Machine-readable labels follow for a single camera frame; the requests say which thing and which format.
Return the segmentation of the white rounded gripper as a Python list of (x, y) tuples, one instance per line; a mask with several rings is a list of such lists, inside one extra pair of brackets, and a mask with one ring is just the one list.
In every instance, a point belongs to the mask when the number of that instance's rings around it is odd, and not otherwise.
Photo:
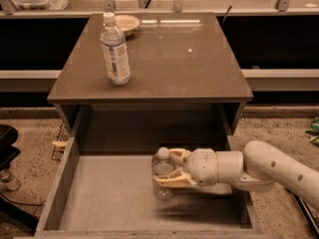
[(170, 148), (170, 157), (183, 166), (166, 175), (154, 175), (153, 181), (162, 187), (185, 188), (191, 185), (213, 186), (217, 183), (217, 156), (210, 148), (192, 152), (184, 148)]

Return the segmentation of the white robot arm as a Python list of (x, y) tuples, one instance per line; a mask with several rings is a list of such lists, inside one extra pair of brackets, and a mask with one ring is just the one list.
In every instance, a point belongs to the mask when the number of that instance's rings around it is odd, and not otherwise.
[(319, 209), (319, 172), (264, 141), (252, 140), (243, 151), (171, 148), (168, 153), (176, 169), (155, 175), (153, 181), (159, 186), (186, 188), (225, 183), (242, 191), (264, 192), (279, 183)]

